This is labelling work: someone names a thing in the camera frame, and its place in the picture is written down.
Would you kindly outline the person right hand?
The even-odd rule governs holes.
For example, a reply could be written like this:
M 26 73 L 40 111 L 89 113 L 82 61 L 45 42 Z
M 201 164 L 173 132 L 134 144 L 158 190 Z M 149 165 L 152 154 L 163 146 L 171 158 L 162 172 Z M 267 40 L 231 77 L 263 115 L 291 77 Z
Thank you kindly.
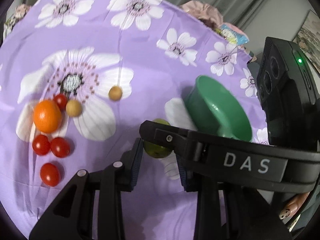
M 296 195 L 280 212 L 279 218 L 281 220 L 284 220 L 285 218 L 292 217 L 301 208 L 309 194 L 310 193 L 308 192 Z

